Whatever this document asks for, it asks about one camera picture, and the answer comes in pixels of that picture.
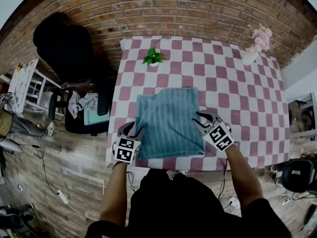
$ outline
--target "brick wall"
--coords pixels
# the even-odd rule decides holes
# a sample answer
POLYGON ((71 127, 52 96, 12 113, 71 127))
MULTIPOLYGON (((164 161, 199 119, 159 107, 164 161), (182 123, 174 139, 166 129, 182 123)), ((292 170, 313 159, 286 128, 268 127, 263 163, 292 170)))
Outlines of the brick wall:
MULTIPOLYGON (((121 58, 119 41, 126 36, 191 36, 249 47, 250 27, 262 23, 273 31, 268 53, 284 68, 317 34, 317 14, 305 0, 28 0, 28 3, 29 9, 23 15, 17 11, 14 20, 5 25, 6 32, 0 33, 1 73, 12 73, 19 62, 38 57, 33 45, 34 29, 56 11, 65 12, 68 24, 85 26, 96 53, 106 56, 115 69, 121 58)), ((48 76, 55 78, 45 62, 42 66, 48 76)))

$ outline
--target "potted plant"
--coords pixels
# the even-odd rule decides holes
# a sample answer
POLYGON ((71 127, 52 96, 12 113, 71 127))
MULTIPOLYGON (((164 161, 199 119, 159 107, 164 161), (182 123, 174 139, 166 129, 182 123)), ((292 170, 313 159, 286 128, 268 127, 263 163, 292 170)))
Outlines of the potted plant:
POLYGON ((155 49, 149 49, 148 56, 144 57, 143 63, 147 63, 151 67, 158 66, 159 62, 162 62, 161 53, 157 53, 155 49))
POLYGON ((242 63, 244 65, 250 65, 255 59, 257 59, 259 52, 262 50, 268 51, 270 48, 269 39, 271 36, 272 31, 260 24, 259 29, 255 29, 253 31, 253 45, 247 48, 247 51, 242 57, 242 63))

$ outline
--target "checkered tablecloth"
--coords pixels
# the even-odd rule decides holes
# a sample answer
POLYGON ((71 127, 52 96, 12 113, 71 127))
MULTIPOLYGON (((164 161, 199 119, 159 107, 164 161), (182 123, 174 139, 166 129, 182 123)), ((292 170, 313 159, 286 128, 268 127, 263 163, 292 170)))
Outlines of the checkered tablecloth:
MULTIPOLYGON (((106 165, 114 158, 118 128, 136 117, 139 94, 163 88, 197 87, 200 110, 212 110, 231 125, 232 136, 251 167, 288 160, 289 121, 283 81, 274 57, 242 64, 245 48, 211 40, 135 36, 121 41, 123 55, 114 90, 106 165), (158 67, 142 64, 149 48, 163 54, 158 67)), ((133 165, 170 170, 222 170, 225 153, 205 146, 204 156, 135 160, 133 165)))

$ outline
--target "white pot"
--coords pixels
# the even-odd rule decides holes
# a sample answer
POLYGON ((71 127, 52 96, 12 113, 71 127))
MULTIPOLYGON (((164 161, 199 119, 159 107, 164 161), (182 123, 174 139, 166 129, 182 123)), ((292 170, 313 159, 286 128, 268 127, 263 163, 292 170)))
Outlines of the white pot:
POLYGON ((246 51, 242 56, 242 63, 244 65, 250 65, 259 56, 258 52, 246 51))
POLYGON ((149 64, 149 66, 151 66, 151 67, 156 67, 156 66, 158 66, 158 62, 155 62, 155 63, 151 63, 151 64, 149 64))

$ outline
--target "blue towel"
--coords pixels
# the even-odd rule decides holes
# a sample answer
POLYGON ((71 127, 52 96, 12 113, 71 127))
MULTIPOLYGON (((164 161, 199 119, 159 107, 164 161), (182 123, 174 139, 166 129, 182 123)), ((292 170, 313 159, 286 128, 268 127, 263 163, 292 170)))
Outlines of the blue towel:
POLYGON ((161 159, 204 154, 203 139, 192 123, 200 120, 197 88, 169 88, 139 95, 136 131, 144 127, 138 158, 161 159))

